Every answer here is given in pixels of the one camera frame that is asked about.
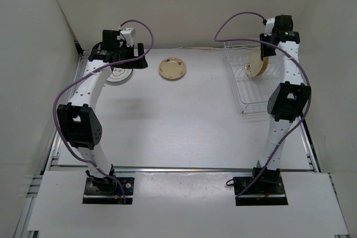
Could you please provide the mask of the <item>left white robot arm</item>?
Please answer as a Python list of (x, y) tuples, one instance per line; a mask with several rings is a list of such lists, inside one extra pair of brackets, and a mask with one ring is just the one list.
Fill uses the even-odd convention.
[(88, 56), (83, 80), (68, 103), (56, 109), (64, 143), (75, 158), (87, 165), (87, 175), (104, 193), (115, 191), (117, 180), (100, 145), (103, 130), (95, 108), (117, 61), (122, 62), (124, 69), (147, 68), (143, 44), (133, 43), (135, 34), (132, 27), (103, 30), (102, 41), (94, 45)]

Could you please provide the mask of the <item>cream plate with red seal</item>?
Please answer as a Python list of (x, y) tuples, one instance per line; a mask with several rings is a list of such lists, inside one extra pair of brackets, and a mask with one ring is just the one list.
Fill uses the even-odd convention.
[(245, 73), (249, 77), (256, 77), (262, 75), (269, 63), (268, 57), (262, 57), (259, 47), (250, 50), (248, 58), (244, 64)]

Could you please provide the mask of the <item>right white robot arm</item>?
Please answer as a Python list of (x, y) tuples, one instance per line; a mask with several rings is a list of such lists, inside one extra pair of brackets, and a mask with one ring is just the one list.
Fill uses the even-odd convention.
[(265, 21), (260, 34), (260, 57), (275, 57), (279, 64), (279, 83), (267, 103), (269, 131), (257, 166), (253, 169), (250, 186), (256, 193), (263, 193), (271, 181), (279, 177), (284, 140), (309, 102), (311, 87), (306, 73), (298, 61), (299, 33), (293, 30), (291, 15), (279, 15)]

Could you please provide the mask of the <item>aluminium frame rail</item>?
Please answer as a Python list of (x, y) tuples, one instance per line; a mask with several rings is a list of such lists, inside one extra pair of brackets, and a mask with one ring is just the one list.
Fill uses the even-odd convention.
[[(248, 172), (251, 169), (246, 168), (175, 168), (175, 167), (120, 167), (115, 166), (115, 171), (120, 173), (133, 173), (133, 172)], [(60, 166), (53, 165), (49, 171), (85, 171), (85, 166)]]

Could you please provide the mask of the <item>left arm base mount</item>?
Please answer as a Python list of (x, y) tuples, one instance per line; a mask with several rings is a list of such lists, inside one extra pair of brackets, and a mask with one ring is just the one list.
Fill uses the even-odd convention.
[(131, 205), (134, 194), (134, 177), (117, 177), (120, 183), (107, 178), (87, 176), (83, 204)]

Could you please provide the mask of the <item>cream plate with dark mark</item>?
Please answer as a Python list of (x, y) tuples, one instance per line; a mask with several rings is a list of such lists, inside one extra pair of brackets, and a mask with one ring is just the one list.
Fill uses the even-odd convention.
[(158, 73), (167, 80), (178, 80), (187, 72), (187, 67), (182, 59), (169, 57), (162, 60), (158, 66)]

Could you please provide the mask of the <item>white front board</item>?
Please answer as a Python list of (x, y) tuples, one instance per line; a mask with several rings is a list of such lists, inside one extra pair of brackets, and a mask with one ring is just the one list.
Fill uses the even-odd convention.
[(40, 237), (335, 237), (348, 230), (323, 173), (282, 175), (288, 204), (237, 206), (227, 173), (137, 173), (130, 205), (85, 205), (85, 175), (43, 176), (28, 225)]

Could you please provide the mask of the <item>white green-rimmed plate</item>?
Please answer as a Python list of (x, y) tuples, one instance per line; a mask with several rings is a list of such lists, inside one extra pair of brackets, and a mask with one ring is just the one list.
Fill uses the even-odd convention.
[(114, 68), (111, 75), (107, 78), (108, 83), (121, 84), (126, 82), (133, 75), (133, 69)]

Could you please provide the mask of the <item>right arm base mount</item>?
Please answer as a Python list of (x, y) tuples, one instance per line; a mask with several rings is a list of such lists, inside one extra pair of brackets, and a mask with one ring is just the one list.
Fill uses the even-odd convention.
[(233, 177), (226, 181), (227, 187), (234, 188), (236, 206), (287, 206), (288, 200), (282, 177), (277, 183), (257, 181), (242, 195), (243, 189), (253, 180), (252, 177)]

